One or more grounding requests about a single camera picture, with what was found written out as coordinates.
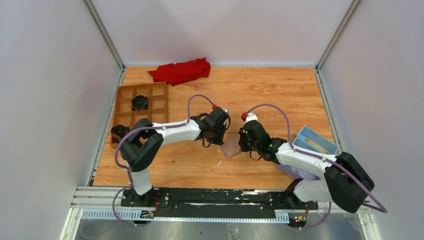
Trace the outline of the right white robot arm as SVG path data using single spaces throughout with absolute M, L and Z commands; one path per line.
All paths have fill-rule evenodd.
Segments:
M 286 204 L 298 209 L 305 202 L 332 202 L 349 213 L 356 213 L 375 183 L 355 157 L 317 153 L 290 144 L 286 139 L 270 137 L 257 116 L 243 113 L 244 125 L 239 130 L 239 145 L 243 152 L 256 152 L 261 160 L 287 168 L 299 169 L 314 178 L 298 177 L 288 188 Z

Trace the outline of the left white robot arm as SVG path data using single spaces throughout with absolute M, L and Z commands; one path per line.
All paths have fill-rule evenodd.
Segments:
M 190 116 L 179 122 L 152 123 L 147 118 L 139 120 L 121 139 L 115 151 L 116 157 L 121 156 L 125 160 L 122 167 L 128 172 L 135 202 L 146 207 L 153 201 L 149 166 L 160 148 L 198 140 L 205 148 L 221 146 L 230 124 L 228 110 L 218 106 L 214 106 L 210 113 Z

